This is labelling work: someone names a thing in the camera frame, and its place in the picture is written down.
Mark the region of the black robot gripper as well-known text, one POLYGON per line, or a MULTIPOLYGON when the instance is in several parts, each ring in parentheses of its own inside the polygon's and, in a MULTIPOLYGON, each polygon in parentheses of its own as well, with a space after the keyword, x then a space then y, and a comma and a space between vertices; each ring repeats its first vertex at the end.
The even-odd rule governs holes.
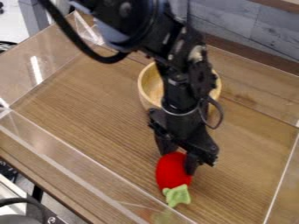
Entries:
POLYGON ((160 155, 174 152, 178 147, 186 151, 184 170, 188 175, 193 175, 198 165, 216 164, 220 148, 206 131, 206 107, 193 108, 185 113, 150 108, 148 117, 160 155))

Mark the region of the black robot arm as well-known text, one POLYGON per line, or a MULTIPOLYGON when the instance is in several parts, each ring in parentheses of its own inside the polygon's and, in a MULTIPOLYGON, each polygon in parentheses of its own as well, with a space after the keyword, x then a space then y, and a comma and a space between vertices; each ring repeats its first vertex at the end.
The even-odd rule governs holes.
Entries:
POLYGON ((218 146, 206 129, 209 107, 220 104, 210 97, 218 80, 208 59, 200 32, 178 20, 168 0, 68 0, 89 14, 105 44, 116 54, 102 56, 85 44, 50 0, 37 0, 64 35, 93 60, 113 64, 138 51, 153 59, 162 80, 158 108, 148 111, 148 126, 162 155, 186 151, 182 169, 192 175, 200 165, 213 165, 218 146))

